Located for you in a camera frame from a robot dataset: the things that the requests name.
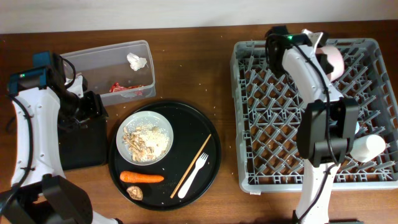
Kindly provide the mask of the light blue plastic cup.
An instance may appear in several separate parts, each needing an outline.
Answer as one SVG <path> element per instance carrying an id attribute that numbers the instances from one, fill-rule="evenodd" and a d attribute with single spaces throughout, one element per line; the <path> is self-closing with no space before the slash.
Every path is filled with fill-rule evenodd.
<path id="1" fill-rule="evenodd" d="M 359 132 L 359 129 L 360 129 L 359 122 L 356 122 L 355 134 L 357 134 Z"/>

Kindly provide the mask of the grey plate with food scraps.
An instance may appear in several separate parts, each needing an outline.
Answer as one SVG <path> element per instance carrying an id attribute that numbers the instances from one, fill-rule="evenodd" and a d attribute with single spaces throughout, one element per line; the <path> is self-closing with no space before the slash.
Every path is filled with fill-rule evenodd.
<path id="1" fill-rule="evenodd" d="M 148 166 L 161 161 L 171 150 L 174 131 L 169 120 L 153 111 L 128 116 L 116 131 L 116 148 L 128 162 Z"/>

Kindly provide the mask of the cream plastic cup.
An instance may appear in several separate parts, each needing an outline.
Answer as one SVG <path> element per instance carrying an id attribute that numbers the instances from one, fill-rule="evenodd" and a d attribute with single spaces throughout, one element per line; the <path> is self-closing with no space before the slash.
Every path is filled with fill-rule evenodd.
<path id="1" fill-rule="evenodd" d="M 358 162 L 368 162 L 385 149 L 385 140 L 377 134 L 371 134 L 355 139 L 350 155 Z"/>

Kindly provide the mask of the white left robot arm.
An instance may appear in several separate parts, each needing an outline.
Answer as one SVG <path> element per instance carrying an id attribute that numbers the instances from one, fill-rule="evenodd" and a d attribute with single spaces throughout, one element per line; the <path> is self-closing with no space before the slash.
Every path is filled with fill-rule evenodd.
<path id="1" fill-rule="evenodd" d="M 117 223 L 93 210 L 88 194 L 65 170 L 107 160 L 107 112 L 72 63 L 53 52 L 33 56 L 33 68 L 11 75 L 7 90 L 17 120 L 17 158 L 1 215 L 11 223 Z"/>

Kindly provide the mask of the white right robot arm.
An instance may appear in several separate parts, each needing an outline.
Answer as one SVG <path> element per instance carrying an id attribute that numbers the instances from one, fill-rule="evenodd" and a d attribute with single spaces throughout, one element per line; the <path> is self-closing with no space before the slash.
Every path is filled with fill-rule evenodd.
<path id="1" fill-rule="evenodd" d="M 286 26 L 274 26 L 265 34 L 271 72 L 293 80 L 305 108 L 296 134 L 304 175 L 294 223 L 329 222 L 335 175 L 353 148 L 358 123 L 358 103 L 332 84 L 345 65 L 340 51 L 326 45 L 327 37 L 306 29 L 291 34 Z"/>

